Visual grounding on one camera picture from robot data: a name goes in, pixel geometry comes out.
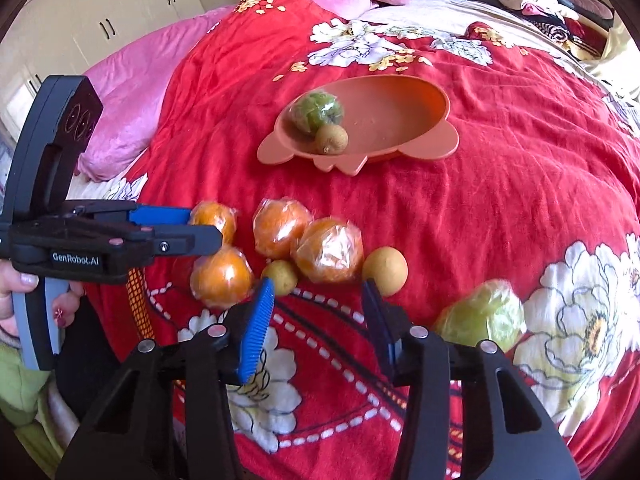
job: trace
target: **bowl handle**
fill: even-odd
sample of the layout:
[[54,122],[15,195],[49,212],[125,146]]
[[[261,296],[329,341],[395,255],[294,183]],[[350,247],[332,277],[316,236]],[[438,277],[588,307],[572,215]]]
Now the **bowl handle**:
[[447,121],[440,121],[420,137],[404,143],[398,151],[412,158],[434,160],[451,155],[458,148],[458,131]]
[[263,164],[282,164],[293,158],[294,153],[282,145],[274,132],[267,135],[258,147],[258,160]]
[[345,175],[356,176],[367,161],[367,155],[336,155],[316,156],[314,165],[325,173],[331,171],[334,166]]

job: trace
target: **small yellow-green fruit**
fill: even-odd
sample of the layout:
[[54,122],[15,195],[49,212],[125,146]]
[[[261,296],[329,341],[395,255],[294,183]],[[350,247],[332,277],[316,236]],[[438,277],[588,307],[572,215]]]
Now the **small yellow-green fruit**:
[[362,280],[373,278],[381,296],[392,296],[406,283],[409,269],[402,253],[393,247],[373,251],[362,266]]
[[316,133],[316,150],[321,155],[340,155],[348,143],[347,131],[338,124],[324,124]]
[[291,294],[298,284],[295,267],[285,260],[271,262],[262,271],[262,277],[271,279],[276,296]]

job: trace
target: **gripper handle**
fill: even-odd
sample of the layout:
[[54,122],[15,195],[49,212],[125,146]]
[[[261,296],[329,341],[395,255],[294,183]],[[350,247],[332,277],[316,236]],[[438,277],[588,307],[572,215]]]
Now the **gripper handle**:
[[55,356],[62,348],[62,331],[53,317],[52,304],[68,290],[69,282],[65,280],[41,278],[33,292],[12,294],[25,367],[53,370]]

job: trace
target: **green cloth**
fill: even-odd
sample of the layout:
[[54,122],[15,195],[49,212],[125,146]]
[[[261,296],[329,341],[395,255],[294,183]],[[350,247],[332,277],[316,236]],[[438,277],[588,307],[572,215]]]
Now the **green cloth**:
[[50,372],[25,368],[20,352],[0,343],[0,411],[29,456],[53,478],[63,449],[55,439],[49,413],[49,377]]

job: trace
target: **animal-shaped bowl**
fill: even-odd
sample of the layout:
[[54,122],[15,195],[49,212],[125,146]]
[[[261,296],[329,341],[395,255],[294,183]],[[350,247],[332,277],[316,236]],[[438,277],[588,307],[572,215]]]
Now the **animal-shaped bowl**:
[[436,85],[418,77],[369,75],[341,79],[321,87],[333,94],[344,109],[342,126],[349,135],[340,155],[316,152],[311,137],[302,134],[289,119],[289,103],[276,119],[273,132],[258,148],[263,164],[282,164],[294,156],[313,160],[316,168],[334,167],[356,175],[369,161],[400,153],[434,160],[458,148],[458,132],[447,122],[449,98]]

